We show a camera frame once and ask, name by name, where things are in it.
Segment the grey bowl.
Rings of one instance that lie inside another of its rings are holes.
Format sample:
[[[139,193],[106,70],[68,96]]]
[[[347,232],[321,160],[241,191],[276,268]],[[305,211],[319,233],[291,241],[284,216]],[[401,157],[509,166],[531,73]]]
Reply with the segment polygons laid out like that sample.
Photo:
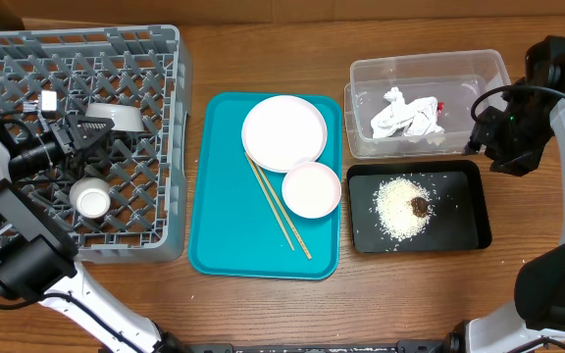
[[[85,114],[92,118],[105,118],[113,121],[113,130],[127,132],[144,132],[143,117],[141,112],[132,106],[91,103]]]

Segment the white cup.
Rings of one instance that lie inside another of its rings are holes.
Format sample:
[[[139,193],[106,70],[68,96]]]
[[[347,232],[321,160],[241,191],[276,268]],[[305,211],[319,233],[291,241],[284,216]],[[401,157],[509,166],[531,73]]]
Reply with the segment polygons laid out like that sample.
[[[84,217],[97,219],[110,209],[110,186],[97,177],[85,177],[73,184],[69,197],[72,206]]]

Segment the white napkin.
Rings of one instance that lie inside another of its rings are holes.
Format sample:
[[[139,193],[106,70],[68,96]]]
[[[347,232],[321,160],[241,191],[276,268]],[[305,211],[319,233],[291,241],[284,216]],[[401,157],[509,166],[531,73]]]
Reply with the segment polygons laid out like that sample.
[[[374,139],[387,138],[400,132],[404,137],[444,133],[438,124],[437,103],[434,96],[416,98],[407,103],[398,87],[384,94],[388,105],[370,121]]]

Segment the brown food scrap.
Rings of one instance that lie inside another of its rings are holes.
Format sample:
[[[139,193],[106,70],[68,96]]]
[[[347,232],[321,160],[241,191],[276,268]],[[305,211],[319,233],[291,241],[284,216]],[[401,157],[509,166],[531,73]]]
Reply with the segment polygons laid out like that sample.
[[[410,200],[412,213],[418,218],[425,218],[431,212],[430,202],[423,197],[414,197]]]

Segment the white rice pile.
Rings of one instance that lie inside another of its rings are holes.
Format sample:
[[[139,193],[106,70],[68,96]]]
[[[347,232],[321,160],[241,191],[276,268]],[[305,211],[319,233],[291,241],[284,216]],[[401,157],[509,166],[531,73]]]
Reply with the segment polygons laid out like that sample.
[[[431,212],[425,218],[413,215],[410,200],[414,197],[423,197],[430,202]],[[430,191],[419,182],[403,176],[381,181],[372,201],[372,211],[379,218],[377,227],[397,242],[420,235],[436,215]]]

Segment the pink bowl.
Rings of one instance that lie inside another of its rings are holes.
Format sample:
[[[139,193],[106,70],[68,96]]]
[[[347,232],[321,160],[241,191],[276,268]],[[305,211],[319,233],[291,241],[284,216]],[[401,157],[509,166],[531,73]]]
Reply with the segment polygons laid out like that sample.
[[[305,219],[320,219],[339,204],[340,179],[328,166],[307,162],[289,171],[282,181],[285,206]]]

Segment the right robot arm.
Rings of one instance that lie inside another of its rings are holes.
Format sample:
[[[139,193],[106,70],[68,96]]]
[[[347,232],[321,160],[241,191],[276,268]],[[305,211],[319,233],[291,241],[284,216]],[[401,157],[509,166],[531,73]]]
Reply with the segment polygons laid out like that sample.
[[[506,102],[471,109],[475,124],[464,154],[479,152],[494,172],[516,177],[534,171],[544,148],[555,139],[563,186],[563,225],[554,249],[524,264],[514,298],[492,313],[465,321],[449,333],[440,352],[532,352],[554,345],[565,350],[565,37],[549,35],[526,53],[526,74],[494,94]]]

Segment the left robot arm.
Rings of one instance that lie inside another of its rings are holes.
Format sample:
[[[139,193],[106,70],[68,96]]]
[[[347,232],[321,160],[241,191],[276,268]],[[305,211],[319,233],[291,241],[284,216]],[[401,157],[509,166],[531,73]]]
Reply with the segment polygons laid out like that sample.
[[[111,132],[105,118],[67,116],[18,143],[0,114],[0,310],[40,304],[77,323],[111,352],[175,352],[180,344],[97,283],[69,234],[16,187],[68,156],[85,155]]]

